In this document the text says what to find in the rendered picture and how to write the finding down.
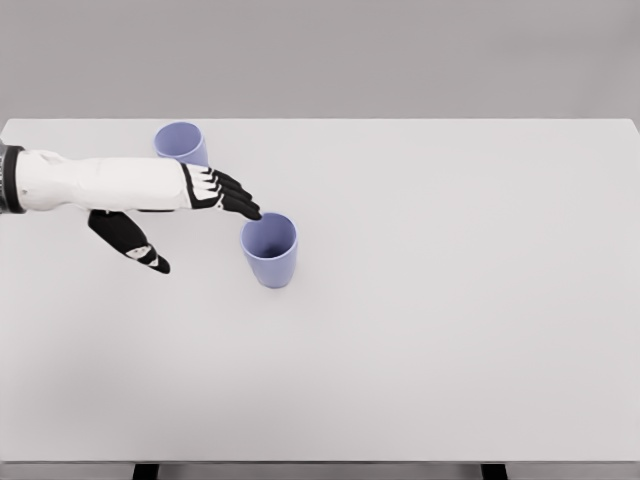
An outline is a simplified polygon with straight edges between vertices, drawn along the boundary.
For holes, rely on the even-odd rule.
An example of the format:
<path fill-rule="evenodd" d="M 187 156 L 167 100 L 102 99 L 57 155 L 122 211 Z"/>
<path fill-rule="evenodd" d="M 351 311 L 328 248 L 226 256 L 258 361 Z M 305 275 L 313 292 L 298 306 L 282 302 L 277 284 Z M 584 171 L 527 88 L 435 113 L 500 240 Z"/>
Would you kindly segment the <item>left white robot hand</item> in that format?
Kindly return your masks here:
<path fill-rule="evenodd" d="M 149 242 L 129 211 L 153 213 L 209 209 L 262 218 L 240 182 L 209 166 L 168 158 L 91 159 L 74 179 L 72 202 L 90 211 L 88 225 L 129 259 L 162 274 L 169 262 Z"/>

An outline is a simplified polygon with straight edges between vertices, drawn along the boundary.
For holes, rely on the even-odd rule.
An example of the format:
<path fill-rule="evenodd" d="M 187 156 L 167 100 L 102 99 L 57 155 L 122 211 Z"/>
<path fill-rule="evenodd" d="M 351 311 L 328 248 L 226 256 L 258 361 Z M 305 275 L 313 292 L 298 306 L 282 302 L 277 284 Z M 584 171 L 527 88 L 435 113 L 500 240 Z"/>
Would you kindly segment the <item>lavender plastic cup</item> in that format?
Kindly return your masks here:
<path fill-rule="evenodd" d="M 265 212 L 260 220 L 248 221 L 241 229 L 240 245 L 263 286 L 283 288 L 292 280 L 297 264 L 298 230 L 289 217 Z"/>
<path fill-rule="evenodd" d="M 156 133 L 153 147 L 159 157 L 190 165 L 209 166 L 205 137 L 193 123 L 178 121 L 164 125 Z"/>

